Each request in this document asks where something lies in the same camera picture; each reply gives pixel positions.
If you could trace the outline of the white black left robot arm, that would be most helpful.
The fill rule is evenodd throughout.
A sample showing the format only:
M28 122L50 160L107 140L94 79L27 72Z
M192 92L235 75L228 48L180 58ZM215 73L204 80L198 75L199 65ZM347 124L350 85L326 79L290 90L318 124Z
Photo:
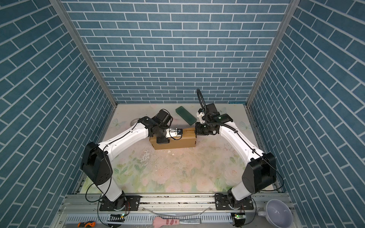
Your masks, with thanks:
M81 160L81 170L101 191L99 201L110 203L113 211L126 209L128 203L123 190L118 186L113 175L112 161L121 152L147 137L156 136L168 140L167 132L171 129L172 116L161 109L154 117L142 117L124 132L106 141L86 145Z

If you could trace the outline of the brown cardboard box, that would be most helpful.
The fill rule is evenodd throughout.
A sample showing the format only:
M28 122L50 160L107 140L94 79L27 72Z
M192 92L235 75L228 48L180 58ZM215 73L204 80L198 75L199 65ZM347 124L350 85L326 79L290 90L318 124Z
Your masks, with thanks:
M196 146L196 134L195 128L185 128L182 130L182 138L174 140L172 138L168 138L169 143L158 144L156 141L156 137L150 137L149 142L153 146L155 150L167 150L167 149L180 149L180 148L192 148Z

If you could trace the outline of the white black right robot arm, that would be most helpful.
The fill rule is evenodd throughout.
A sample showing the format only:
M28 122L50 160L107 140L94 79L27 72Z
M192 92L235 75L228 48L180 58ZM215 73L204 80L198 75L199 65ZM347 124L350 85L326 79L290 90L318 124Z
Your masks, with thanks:
M256 147L237 127L228 114L220 114L215 104L201 104L195 124L197 135L216 135L226 139L245 163L241 182L227 192L234 209L242 207L251 195L274 184L277 180L276 158Z

